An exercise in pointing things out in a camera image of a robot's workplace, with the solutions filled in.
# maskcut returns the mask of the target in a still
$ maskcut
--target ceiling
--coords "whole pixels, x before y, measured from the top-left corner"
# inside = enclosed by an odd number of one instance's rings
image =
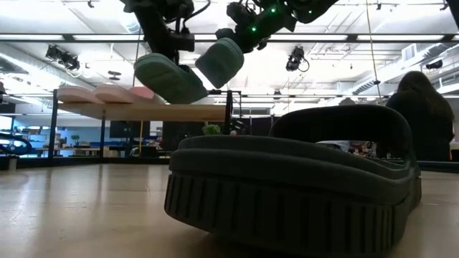
[[[219,28],[234,27],[235,23],[224,15],[228,2],[230,0],[212,0],[206,11],[187,22],[191,32],[214,33]],[[376,0],[369,2],[372,3],[369,7],[372,33],[458,33],[449,9],[440,10],[443,0],[381,0],[380,10],[377,10]],[[99,0],[92,3],[93,9],[84,0],[0,0],[0,34],[125,34],[135,32],[138,28],[136,18],[133,14],[123,12],[120,1]],[[195,1],[195,9],[205,4],[206,1]],[[314,22],[297,24],[295,33],[368,33],[365,10],[365,0],[341,0]],[[44,56],[50,45],[48,43],[0,44],[8,44],[30,57],[63,70],[58,64],[49,64]],[[194,53],[182,52],[182,63],[192,65],[211,44],[197,43]],[[310,62],[311,67],[306,73],[285,70],[288,55],[297,45],[304,48]],[[374,44],[377,69],[400,58],[401,50],[408,45]],[[140,44],[59,43],[58,46],[78,55],[84,69],[72,76],[80,82],[93,86],[106,83],[123,87],[140,85],[133,77],[133,63],[146,53]],[[109,70],[121,72],[120,80],[109,80]],[[196,72],[205,87],[212,89],[207,79],[199,71]],[[283,94],[336,94],[339,91],[338,82],[356,82],[372,72],[370,44],[269,43],[263,51],[255,50],[245,55],[244,67],[228,82],[227,87],[242,90],[245,94],[272,94],[277,89]],[[31,85],[27,89],[27,92],[34,91]],[[38,93],[43,92],[43,89],[36,90]]]

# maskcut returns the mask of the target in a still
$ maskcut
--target dark hair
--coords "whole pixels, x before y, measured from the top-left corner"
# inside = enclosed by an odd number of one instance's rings
[[[408,72],[399,83],[397,92],[412,91],[423,96],[428,105],[431,113],[441,115],[450,120],[454,120],[454,113],[450,104],[445,98],[437,92],[430,83],[429,78],[422,72],[412,71]]]

